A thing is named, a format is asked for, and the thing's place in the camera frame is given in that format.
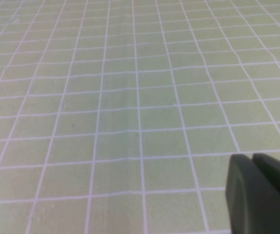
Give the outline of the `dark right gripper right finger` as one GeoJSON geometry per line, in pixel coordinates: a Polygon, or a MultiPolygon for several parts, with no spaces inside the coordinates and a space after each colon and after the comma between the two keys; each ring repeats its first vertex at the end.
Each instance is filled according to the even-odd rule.
{"type": "Polygon", "coordinates": [[[280,161],[263,153],[253,154],[252,161],[273,187],[280,192],[280,161]]]}

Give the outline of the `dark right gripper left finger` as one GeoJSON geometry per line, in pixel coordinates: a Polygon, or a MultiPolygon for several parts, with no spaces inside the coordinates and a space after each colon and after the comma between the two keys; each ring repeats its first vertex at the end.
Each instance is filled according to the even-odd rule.
{"type": "Polygon", "coordinates": [[[252,158],[230,157],[225,198],[233,234],[280,234],[280,192],[252,158]]]}

